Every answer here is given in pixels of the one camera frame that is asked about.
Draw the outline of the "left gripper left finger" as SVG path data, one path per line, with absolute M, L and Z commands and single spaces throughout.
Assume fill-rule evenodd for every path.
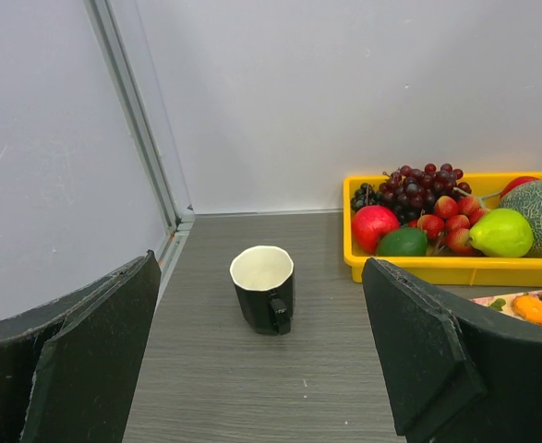
M 0 442 L 122 441 L 160 283 L 148 251 L 0 320 Z

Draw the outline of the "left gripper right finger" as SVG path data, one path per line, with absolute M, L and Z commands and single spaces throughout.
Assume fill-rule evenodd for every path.
M 385 260 L 362 284 L 394 428 L 409 442 L 542 442 L 542 326 Z

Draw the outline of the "floral serving tray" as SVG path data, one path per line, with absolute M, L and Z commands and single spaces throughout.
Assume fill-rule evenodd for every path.
M 473 299 L 473 302 L 479 305 L 482 305 L 484 307 L 487 307 L 489 309 L 495 310 L 497 312 L 500 312 L 506 316 L 515 317 L 523 321 L 526 321 L 523 318 L 518 317 L 512 309 L 513 300 L 516 297 L 519 297 L 522 295 L 533 295 L 542 301 L 542 290 L 534 290 L 534 291 L 529 291 L 529 292 L 510 293 L 510 294 L 496 295 L 496 296 L 491 296 L 491 297 L 480 297 L 480 298 Z

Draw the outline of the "yellow plastic fruit bin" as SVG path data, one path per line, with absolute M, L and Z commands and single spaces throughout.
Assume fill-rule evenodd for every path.
M 369 256 L 355 242 L 350 200 L 364 183 L 378 186 L 383 175 L 353 175 L 343 180 L 343 261 L 351 267 L 352 279 L 362 281 Z M 386 257 L 387 261 L 418 278 L 437 285 L 542 287 L 542 258 Z

